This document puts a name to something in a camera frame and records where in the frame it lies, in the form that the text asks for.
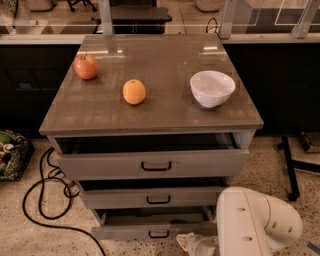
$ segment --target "floor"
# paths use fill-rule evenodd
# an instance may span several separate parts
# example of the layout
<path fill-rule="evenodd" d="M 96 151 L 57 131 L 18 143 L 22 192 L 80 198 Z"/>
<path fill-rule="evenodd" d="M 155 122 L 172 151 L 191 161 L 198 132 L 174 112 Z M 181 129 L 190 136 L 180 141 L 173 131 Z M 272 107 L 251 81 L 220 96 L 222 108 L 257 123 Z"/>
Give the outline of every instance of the floor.
<path fill-rule="evenodd" d="M 98 0 L 91 0 L 98 7 Z M 223 11 L 223 0 L 212 0 L 216 2 L 219 11 L 203 12 L 197 8 L 193 0 L 158 0 L 158 7 L 168 8 L 168 14 L 172 17 L 171 22 L 165 23 L 165 33 L 206 33 L 206 27 L 209 25 L 213 31 L 215 18 L 218 26 L 221 24 L 221 16 Z M 88 26 L 95 27 L 96 20 L 100 18 L 99 10 L 93 12 L 90 6 L 84 6 L 79 3 L 74 6 L 75 12 L 71 12 L 66 1 L 58 0 L 57 5 L 50 11 L 30 11 L 26 2 L 21 2 L 17 18 L 15 19 L 16 34 L 66 34 L 63 32 L 65 26 L 78 26 L 76 32 L 81 33 L 81 27 L 84 31 L 88 31 Z M 4 12 L 5 7 L 0 1 L 0 10 Z"/>
<path fill-rule="evenodd" d="M 169 14 L 173 17 L 170 25 L 166 26 L 166 33 L 205 33 L 206 25 L 212 17 L 217 20 L 218 24 L 221 22 L 222 9 L 219 12 L 203 13 L 194 6 L 192 0 L 159 0 L 158 3 L 160 6 L 168 7 Z M 40 227 L 24 216 L 22 211 L 23 198 L 28 189 L 40 180 L 40 159 L 42 154 L 51 146 L 46 139 L 32 139 L 31 141 L 35 146 L 35 153 L 22 179 L 19 182 L 0 183 L 0 255 L 102 255 L 98 246 L 88 236 L 70 230 Z M 320 164 L 320 154 L 305 153 L 294 137 L 290 137 L 289 142 L 294 159 L 308 160 Z M 234 178 L 232 185 L 254 189 L 288 201 L 288 176 L 286 175 L 283 152 L 278 149 L 279 143 L 279 137 L 255 137 L 249 148 L 250 156 L 241 174 Z M 52 167 L 44 164 L 45 176 L 51 169 Z M 320 187 L 320 177 L 318 174 L 303 170 L 297 170 L 296 175 L 301 195 L 296 202 L 290 202 L 290 204 L 300 213 L 304 224 L 304 232 L 297 244 L 274 255 L 320 255 L 308 247 L 310 242 L 320 247 L 320 229 L 318 228 L 320 225 L 320 190 L 318 189 Z M 76 227 L 87 232 L 91 231 L 92 226 L 98 226 L 92 212 L 84 207 L 78 197 L 74 199 L 70 211 L 64 217 L 58 220 L 44 220 L 40 217 L 37 209 L 39 192 L 40 187 L 37 187 L 26 202 L 28 213 L 37 221 L 48 225 Z M 62 185 L 56 182 L 46 183 L 43 202 L 45 213 L 50 216 L 61 213 L 61 209 L 67 206 L 67 200 L 62 194 Z M 210 239 L 217 244 L 215 237 Z M 105 240 L 99 242 L 106 255 L 110 256 L 187 255 L 175 239 L 155 241 Z"/>

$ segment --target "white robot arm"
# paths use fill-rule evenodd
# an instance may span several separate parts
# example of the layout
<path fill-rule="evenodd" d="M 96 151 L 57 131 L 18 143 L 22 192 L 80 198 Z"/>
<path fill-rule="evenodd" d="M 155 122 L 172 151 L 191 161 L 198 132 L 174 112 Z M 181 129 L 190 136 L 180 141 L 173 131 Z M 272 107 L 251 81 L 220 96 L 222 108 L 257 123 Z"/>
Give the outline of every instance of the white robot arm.
<path fill-rule="evenodd" d="M 296 242 L 303 230 L 291 205 L 240 187 L 221 193 L 217 223 L 221 256 L 271 256 Z"/>

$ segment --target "cabinet top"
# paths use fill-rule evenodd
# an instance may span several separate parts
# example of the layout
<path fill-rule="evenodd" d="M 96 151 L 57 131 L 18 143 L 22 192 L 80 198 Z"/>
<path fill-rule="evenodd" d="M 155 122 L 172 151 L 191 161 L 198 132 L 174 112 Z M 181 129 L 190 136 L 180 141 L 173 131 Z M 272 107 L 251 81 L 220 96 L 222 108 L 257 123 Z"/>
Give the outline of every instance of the cabinet top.
<path fill-rule="evenodd" d="M 94 55 L 100 71 L 83 80 L 71 65 L 43 121 L 53 136 L 259 129 L 263 121 L 216 34 L 93 35 L 79 53 Z M 236 90 L 223 105 L 204 109 L 190 78 L 203 70 L 231 76 Z M 141 80 L 146 98 L 129 105 L 122 88 Z"/>

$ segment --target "green object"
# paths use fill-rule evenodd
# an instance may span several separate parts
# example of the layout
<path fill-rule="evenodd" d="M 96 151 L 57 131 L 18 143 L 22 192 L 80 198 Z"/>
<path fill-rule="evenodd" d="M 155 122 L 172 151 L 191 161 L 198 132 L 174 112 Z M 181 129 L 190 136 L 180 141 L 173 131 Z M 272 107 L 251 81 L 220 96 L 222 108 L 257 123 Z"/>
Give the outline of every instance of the green object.
<path fill-rule="evenodd" d="M 0 181 L 20 180 L 33 152 L 24 136 L 0 130 Z"/>

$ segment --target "metal stand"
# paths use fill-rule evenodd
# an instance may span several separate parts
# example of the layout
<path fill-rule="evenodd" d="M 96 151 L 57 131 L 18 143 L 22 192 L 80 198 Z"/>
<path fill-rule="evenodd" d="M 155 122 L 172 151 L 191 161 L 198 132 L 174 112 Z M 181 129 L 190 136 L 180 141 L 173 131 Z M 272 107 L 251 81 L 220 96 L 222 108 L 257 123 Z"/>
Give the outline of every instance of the metal stand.
<path fill-rule="evenodd" d="M 288 194 L 288 199 L 296 201 L 300 196 L 300 192 L 294 168 L 320 173 L 320 165 L 292 160 L 287 136 L 282 136 L 282 143 L 279 145 L 279 148 L 284 150 L 291 185 L 291 193 Z"/>
<path fill-rule="evenodd" d="M 76 9 L 73 8 L 74 5 L 82 2 L 84 6 L 86 6 L 87 4 L 89 4 L 92 7 L 92 11 L 96 12 L 97 8 L 93 5 L 93 3 L 91 3 L 90 0 L 76 0 L 74 2 L 71 2 L 71 0 L 67 0 L 69 7 L 70 7 L 70 11 L 74 12 Z"/>

